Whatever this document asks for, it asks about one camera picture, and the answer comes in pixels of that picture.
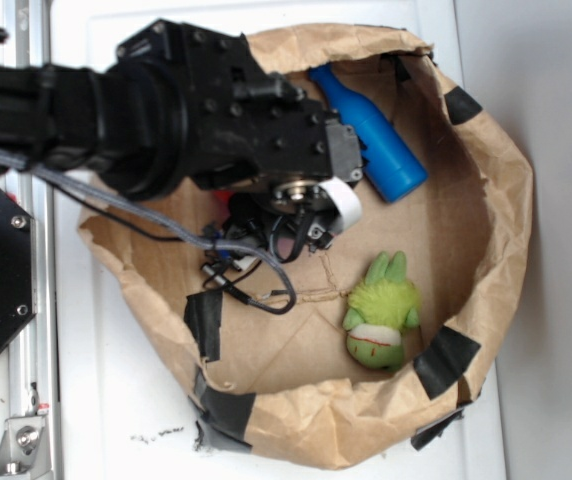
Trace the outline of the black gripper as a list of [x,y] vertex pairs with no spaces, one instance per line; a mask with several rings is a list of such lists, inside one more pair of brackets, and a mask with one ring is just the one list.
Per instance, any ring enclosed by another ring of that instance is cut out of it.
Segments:
[[214,193],[227,218],[204,233],[213,239],[239,240],[263,249],[281,263],[304,250],[329,248],[335,238],[362,217],[355,181],[331,178],[320,183],[291,182],[269,194]]

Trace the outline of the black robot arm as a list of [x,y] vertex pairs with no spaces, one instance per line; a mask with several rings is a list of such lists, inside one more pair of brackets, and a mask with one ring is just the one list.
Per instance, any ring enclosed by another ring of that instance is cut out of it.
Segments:
[[362,215],[354,130],[277,72],[244,37],[159,20],[99,73],[0,66],[0,175],[95,172],[123,198],[184,180],[231,194],[228,234],[207,250],[287,263],[329,247]]

